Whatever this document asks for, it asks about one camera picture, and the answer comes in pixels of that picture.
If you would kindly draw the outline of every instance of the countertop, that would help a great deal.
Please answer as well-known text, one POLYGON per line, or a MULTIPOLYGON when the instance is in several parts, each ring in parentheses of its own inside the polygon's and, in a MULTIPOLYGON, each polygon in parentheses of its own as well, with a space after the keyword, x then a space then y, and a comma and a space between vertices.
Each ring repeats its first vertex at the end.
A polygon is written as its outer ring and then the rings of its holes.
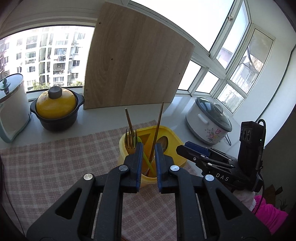
MULTIPOLYGON (((194 99, 194 97, 190 96, 176 95, 172 103, 164 104, 164 112, 162 114, 160 124, 172 129, 183 142, 191 141, 201 146, 211 147, 199 141, 186 126, 185 115, 189 108, 193 105, 194 99)), ((77 121, 74 125, 68 130, 59 133, 52 133, 45 130, 37 117, 32 114, 31 121, 11 144, 0 140, 0 149, 11 146, 23 146, 83 136, 100 131, 124 127, 128 125, 125 114, 126 107, 128 108, 132 124, 157 120, 160 106, 161 104, 145 104, 88 110, 84 110, 83 107, 80 107, 77 121)), ((224 153, 237 157, 240 144, 240 125, 232 117, 228 116, 228 118, 232 124, 232 132, 228 134, 232 142, 232 146, 229 146, 226 139, 223 138, 213 147, 224 153)), ((192 162, 189 163, 197 170, 198 173, 201 172, 201 170, 198 169, 192 162)))

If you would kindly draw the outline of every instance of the black clay pot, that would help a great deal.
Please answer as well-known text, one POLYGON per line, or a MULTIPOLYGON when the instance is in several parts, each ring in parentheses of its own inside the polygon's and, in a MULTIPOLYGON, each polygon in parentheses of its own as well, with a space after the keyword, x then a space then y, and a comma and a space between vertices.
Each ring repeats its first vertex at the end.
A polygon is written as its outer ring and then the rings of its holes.
POLYGON ((38 115, 38 113, 36 111, 37 99, 31 103, 31 106, 30 106, 31 112, 33 112, 37 116, 37 118, 40 120, 42 126, 46 130, 48 130, 48 131, 63 131, 63 130, 66 130, 69 127, 71 127, 74 124, 74 122, 76 121, 78 109, 81 105, 83 105, 84 97, 80 94, 75 93, 72 90, 69 90, 69 91, 71 91, 75 96, 76 107, 70 114, 68 114, 67 116, 60 118, 60 119, 51 120, 51 119, 45 119, 45 118, 41 117, 40 115, 38 115))

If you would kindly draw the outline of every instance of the pink cloth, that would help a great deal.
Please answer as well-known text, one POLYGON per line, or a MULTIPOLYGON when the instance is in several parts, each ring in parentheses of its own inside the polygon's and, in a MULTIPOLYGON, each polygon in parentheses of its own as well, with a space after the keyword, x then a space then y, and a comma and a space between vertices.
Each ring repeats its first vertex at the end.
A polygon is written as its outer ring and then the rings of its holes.
MULTIPOLYGON (((253 213, 258 208, 259 202, 261 200, 261 195, 255 196, 256 205, 253 209, 253 213)), ((275 231, 283 224, 288 214, 284 211, 278 210, 271 204, 266 204, 265 199, 263 198, 259 210, 256 213, 256 217, 268 227, 271 234, 274 234, 275 231)))

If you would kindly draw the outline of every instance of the yellow lid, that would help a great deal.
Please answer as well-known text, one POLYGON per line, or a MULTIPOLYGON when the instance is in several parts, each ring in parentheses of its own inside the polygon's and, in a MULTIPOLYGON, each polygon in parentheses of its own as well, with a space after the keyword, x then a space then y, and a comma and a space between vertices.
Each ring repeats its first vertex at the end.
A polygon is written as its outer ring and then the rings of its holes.
POLYGON ((58 86, 44 91, 37 99, 36 111, 45 119, 59 119, 70 114, 76 107, 74 94, 58 86))

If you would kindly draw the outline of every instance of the wooden chopstick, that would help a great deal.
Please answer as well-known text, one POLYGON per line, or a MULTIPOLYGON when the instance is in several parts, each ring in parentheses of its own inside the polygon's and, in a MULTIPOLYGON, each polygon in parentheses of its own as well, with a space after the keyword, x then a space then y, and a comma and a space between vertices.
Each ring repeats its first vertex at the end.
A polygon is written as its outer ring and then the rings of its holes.
POLYGON ((157 126, 155 129, 155 134, 154 134, 154 139, 153 139, 153 144, 152 144, 152 148, 151 148, 151 153, 150 153, 150 158, 149 158, 149 162, 152 162, 152 158, 153 158, 153 153, 154 153, 154 147, 156 144, 156 140, 157 140, 157 135, 158 135, 158 130, 159 130, 159 125, 160 125, 160 119, 161 119, 161 115, 163 113, 163 104, 164 102, 161 103, 161 108, 160 108, 160 112, 159 112, 159 116, 158 116, 158 121, 157 121, 157 126))
POLYGON ((129 114, 128 114, 128 109, 125 108, 125 110, 126 110, 126 118, 128 120, 128 126, 129 126, 130 130, 132 130, 133 126, 131 124, 131 119, 130 119, 129 114))

